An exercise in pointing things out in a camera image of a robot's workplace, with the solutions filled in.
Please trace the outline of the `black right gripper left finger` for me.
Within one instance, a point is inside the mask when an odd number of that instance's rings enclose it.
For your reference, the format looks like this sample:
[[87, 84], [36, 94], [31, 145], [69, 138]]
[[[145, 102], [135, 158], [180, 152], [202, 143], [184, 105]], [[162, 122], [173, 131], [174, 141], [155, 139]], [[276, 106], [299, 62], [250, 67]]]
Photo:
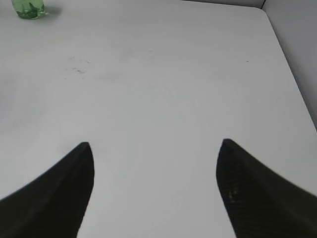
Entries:
[[45, 173], [0, 201], [0, 236], [77, 237], [94, 177], [90, 144], [82, 142]]

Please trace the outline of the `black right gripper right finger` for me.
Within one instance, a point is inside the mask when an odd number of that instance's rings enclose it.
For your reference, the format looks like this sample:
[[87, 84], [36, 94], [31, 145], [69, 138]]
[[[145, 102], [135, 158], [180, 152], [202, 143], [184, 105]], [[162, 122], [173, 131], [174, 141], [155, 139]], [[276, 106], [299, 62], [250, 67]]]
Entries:
[[224, 139], [217, 186], [238, 238], [315, 238], [317, 197]]

